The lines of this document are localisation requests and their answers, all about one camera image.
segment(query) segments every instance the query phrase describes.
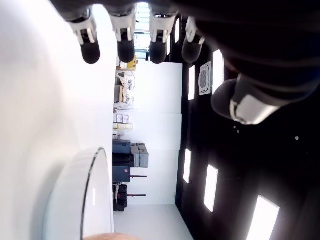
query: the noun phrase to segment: white table surface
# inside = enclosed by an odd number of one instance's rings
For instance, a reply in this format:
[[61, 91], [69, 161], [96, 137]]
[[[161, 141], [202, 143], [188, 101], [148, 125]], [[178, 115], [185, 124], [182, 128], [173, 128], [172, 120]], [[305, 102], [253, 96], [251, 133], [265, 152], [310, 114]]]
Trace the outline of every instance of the white table surface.
[[112, 165], [117, 42], [108, 13], [94, 11], [101, 58], [88, 65], [49, 1], [0, 3], [1, 239], [42, 239], [49, 195], [75, 153], [104, 147]]

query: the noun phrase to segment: white box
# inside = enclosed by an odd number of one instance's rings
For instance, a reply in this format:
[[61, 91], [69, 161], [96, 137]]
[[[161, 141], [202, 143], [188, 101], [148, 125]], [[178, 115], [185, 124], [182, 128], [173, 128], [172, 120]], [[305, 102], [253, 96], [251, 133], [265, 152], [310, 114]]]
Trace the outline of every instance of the white box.
[[123, 115], [123, 121], [122, 121], [123, 124], [128, 124], [129, 123], [129, 116], [127, 115]]
[[126, 129], [126, 125], [122, 124], [122, 123], [119, 123], [118, 124], [118, 129]]
[[121, 114], [117, 114], [116, 122], [122, 124], [123, 121], [124, 121], [124, 116]]
[[132, 123], [126, 124], [125, 129], [132, 130], [134, 129], [134, 125]]

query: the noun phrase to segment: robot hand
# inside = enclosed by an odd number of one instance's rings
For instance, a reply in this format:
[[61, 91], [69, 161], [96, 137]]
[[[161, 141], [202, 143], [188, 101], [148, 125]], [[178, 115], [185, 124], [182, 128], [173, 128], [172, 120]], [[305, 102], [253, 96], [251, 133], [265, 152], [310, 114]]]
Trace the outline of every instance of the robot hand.
[[[92, 4], [110, 14], [118, 42], [118, 55], [128, 63], [135, 55], [137, 0], [51, 0], [78, 37], [88, 64], [100, 58]], [[284, 7], [280, 2], [206, 0], [148, 0], [150, 8], [150, 59], [165, 60], [168, 36], [178, 10], [189, 17], [182, 56], [195, 62], [206, 42], [220, 49], [224, 61], [239, 73], [225, 81], [211, 98], [221, 116], [244, 125], [256, 125], [278, 109], [310, 96], [319, 85], [320, 3], [303, 0]]]

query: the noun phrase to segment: ceiling vent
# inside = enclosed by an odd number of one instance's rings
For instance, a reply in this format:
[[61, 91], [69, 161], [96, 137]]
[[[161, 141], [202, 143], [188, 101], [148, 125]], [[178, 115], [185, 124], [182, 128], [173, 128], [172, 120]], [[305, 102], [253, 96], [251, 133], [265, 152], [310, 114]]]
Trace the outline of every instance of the ceiling vent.
[[199, 95], [211, 93], [211, 61], [200, 67]]

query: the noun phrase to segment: white bowl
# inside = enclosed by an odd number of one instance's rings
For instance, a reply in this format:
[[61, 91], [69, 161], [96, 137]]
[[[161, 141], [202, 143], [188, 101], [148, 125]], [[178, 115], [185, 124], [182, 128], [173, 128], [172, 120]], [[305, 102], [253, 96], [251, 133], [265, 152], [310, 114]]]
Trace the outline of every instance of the white bowl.
[[105, 150], [86, 150], [64, 167], [46, 207], [44, 240], [82, 240], [113, 232], [112, 184]]

